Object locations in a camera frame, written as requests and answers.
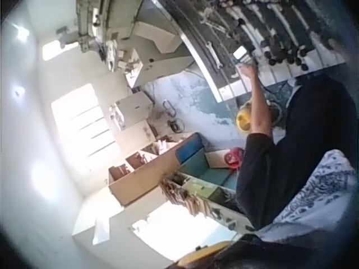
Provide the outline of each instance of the red spool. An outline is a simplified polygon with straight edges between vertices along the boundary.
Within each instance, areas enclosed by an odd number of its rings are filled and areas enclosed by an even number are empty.
[[[232,148],[224,155],[224,162],[232,169],[238,169],[243,162],[243,149],[240,147]]]

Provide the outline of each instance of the worn floor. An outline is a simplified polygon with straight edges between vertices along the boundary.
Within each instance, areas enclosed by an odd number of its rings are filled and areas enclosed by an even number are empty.
[[[302,81],[322,72],[344,85],[348,81],[345,64],[311,73],[298,79]],[[196,63],[179,74],[149,82],[142,89],[155,102],[149,124],[156,128],[159,135],[170,132],[167,121],[171,118],[166,115],[162,106],[163,101],[168,100],[177,112],[176,118],[179,119],[178,123],[183,131],[202,134],[206,151],[245,146],[246,135],[237,129],[235,118],[238,106],[244,104],[251,94],[217,103]],[[354,99],[357,96],[356,92],[350,92],[350,94]],[[285,82],[272,85],[266,91],[267,98],[279,103],[283,109],[290,95],[291,87]],[[278,141],[284,134],[284,130],[276,128],[273,131],[274,140]]]

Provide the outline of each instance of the bright window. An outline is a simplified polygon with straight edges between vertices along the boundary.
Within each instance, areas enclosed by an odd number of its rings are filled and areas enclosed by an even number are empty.
[[[121,153],[91,84],[52,103],[52,111],[70,160],[87,173],[117,159]]]
[[[147,219],[134,223],[131,229],[147,245],[173,261],[199,245],[231,240],[236,234],[202,213],[193,217],[185,207],[171,202],[164,203]]]
[[[60,55],[61,53],[68,51],[70,49],[73,49],[79,45],[78,42],[65,45],[65,47],[62,49],[60,47],[60,42],[58,40],[54,40],[46,45],[43,46],[43,60],[48,61],[57,55]]]

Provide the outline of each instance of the patterned cloth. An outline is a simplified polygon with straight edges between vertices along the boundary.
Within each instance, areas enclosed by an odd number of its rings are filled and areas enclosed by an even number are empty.
[[[297,238],[296,245],[308,246],[310,241],[315,247],[337,227],[357,195],[355,170],[341,151],[328,151],[294,199],[272,224],[256,234],[267,242],[285,243]]]

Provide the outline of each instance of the black sleeve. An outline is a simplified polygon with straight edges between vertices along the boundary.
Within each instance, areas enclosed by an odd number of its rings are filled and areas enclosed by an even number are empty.
[[[269,163],[274,147],[272,138],[265,134],[248,135],[237,180],[238,206],[257,230],[263,227],[263,210],[269,184]]]

